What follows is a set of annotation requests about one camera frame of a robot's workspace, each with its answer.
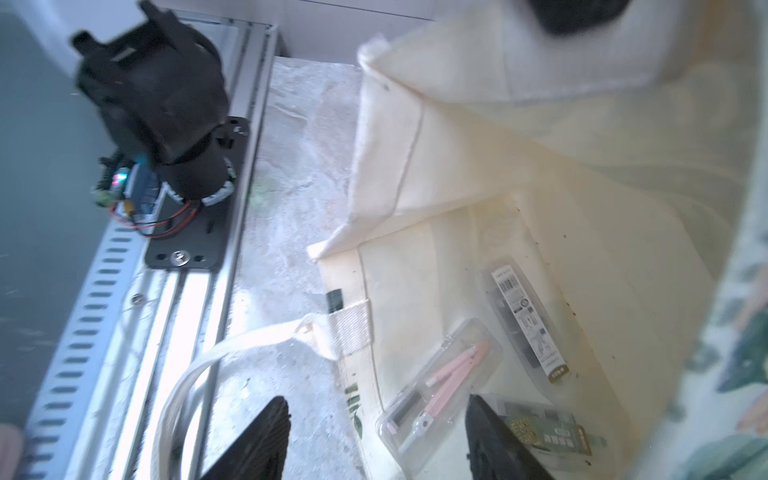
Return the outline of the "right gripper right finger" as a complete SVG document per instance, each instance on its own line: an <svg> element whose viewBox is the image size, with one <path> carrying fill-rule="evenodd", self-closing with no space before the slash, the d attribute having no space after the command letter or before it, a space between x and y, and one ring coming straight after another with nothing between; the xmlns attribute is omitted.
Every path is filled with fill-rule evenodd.
<svg viewBox="0 0 768 480"><path fill-rule="evenodd" d="M469 396L465 429L474 480L553 479L479 395Z"/></svg>

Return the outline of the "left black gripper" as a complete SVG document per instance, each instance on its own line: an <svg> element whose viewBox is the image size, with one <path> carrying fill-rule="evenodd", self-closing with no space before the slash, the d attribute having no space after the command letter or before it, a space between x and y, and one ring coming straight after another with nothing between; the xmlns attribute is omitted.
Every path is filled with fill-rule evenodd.
<svg viewBox="0 0 768 480"><path fill-rule="evenodd" d="M619 18L630 0L528 0L541 28L550 35L575 35Z"/></svg>

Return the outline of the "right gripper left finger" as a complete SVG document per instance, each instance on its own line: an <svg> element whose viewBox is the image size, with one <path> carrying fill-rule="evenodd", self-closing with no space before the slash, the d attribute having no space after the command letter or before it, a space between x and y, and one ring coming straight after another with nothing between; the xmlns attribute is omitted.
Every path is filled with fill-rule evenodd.
<svg viewBox="0 0 768 480"><path fill-rule="evenodd" d="M290 430L289 404L283 396L276 396L202 475L202 479L281 479Z"/></svg>

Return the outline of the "clear case with green card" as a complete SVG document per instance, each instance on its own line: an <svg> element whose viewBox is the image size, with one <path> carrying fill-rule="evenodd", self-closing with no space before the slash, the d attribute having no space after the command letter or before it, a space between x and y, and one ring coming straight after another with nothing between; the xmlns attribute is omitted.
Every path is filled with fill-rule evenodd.
<svg viewBox="0 0 768 480"><path fill-rule="evenodd" d="M496 394L482 398L548 470L600 475L615 472L608 441L586 429L572 413Z"/></svg>

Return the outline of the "clear case with pink insert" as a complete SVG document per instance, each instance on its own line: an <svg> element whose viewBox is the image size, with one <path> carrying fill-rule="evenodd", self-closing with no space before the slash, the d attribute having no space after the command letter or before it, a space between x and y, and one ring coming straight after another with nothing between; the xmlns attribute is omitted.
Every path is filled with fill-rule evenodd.
<svg viewBox="0 0 768 480"><path fill-rule="evenodd" d="M427 464L501 363L503 349L484 323L465 320L377 420L377 433L410 477Z"/></svg>

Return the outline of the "clear compass case with barcode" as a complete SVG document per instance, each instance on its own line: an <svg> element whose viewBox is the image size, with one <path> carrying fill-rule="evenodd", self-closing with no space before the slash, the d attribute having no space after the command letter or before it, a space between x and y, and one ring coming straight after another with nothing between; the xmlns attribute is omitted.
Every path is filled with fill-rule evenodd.
<svg viewBox="0 0 768 480"><path fill-rule="evenodd" d="M483 291L539 392L555 402L566 393L570 365L553 335L549 315L531 282L509 256L489 262Z"/></svg>

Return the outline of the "cream canvas floral tote bag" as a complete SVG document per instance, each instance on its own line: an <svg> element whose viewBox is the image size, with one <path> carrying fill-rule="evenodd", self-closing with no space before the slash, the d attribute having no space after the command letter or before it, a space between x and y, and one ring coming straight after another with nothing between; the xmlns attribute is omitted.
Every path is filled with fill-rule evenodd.
<svg viewBox="0 0 768 480"><path fill-rule="evenodd" d="M603 436L615 472L767 475L767 5L631 1L550 35L496 1L358 54L348 213L308 252L341 310L227 339L178 379L152 479L170 479L184 397L218 361L298 340L338 362L372 479L473 479L466 410L406 476L377 433L465 320L503 349L480 392L551 405ZM570 365L532 382L481 274L509 256Z"/></svg>

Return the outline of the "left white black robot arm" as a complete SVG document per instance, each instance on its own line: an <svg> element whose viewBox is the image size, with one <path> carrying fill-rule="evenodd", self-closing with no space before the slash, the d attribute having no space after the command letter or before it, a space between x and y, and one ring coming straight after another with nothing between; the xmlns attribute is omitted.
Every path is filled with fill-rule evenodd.
<svg viewBox="0 0 768 480"><path fill-rule="evenodd" d="M221 58L198 30L142 1L144 23L110 43L89 32L72 44L81 54L78 88L97 106L115 154L102 159L96 203L111 208L135 164L143 164L189 202L227 197L235 176L215 138L228 121Z"/></svg>

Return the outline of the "left green circuit board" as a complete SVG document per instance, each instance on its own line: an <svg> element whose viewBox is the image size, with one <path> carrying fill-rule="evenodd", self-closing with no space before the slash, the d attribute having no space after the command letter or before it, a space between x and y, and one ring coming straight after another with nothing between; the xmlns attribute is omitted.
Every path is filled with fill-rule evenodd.
<svg viewBox="0 0 768 480"><path fill-rule="evenodd" d="M125 202L123 210L128 216L147 216L155 211L160 181L154 171L120 151L101 157L99 164L101 177L91 189L96 205L111 208Z"/></svg>

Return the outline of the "aluminium rail frame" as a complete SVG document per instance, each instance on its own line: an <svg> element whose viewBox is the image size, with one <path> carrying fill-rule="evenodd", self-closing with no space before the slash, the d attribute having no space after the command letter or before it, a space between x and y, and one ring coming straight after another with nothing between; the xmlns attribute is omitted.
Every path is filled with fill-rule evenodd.
<svg viewBox="0 0 768 480"><path fill-rule="evenodd" d="M161 413L195 357L223 334L277 50L263 23L192 15L225 55L239 163L224 252L208 269L110 220L25 428L21 479L146 479Z"/></svg>

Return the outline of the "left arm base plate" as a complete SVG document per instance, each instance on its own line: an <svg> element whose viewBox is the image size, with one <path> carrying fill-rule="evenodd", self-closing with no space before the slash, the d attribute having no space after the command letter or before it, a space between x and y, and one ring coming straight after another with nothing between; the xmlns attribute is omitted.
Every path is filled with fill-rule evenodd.
<svg viewBox="0 0 768 480"><path fill-rule="evenodd" d="M163 195L159 216L169 222L153 231L144 262L151 269L217 272L223 265L230 236L238 181L243 173L250 123L231 116L213 134L223 153L233 183L233 192L213 205L191 206L181 215L181 203L169 193Z"/></svg>

